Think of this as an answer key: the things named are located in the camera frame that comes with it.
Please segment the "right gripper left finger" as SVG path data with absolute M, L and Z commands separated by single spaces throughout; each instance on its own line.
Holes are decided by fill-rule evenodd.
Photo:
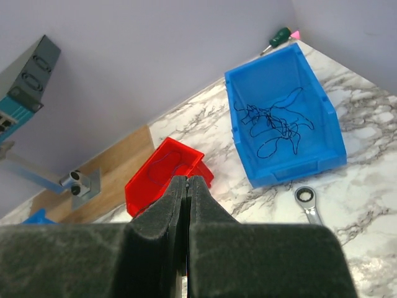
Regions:
M 2 297 L 179 297 L 186 177 L 128 223 L 1 227 Z

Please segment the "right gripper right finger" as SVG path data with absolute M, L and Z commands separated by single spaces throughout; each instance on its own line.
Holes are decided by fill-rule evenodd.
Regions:
M 239 223 L 189 179 L 189 297 L 356 297 L 347 261 L 326 227 Z

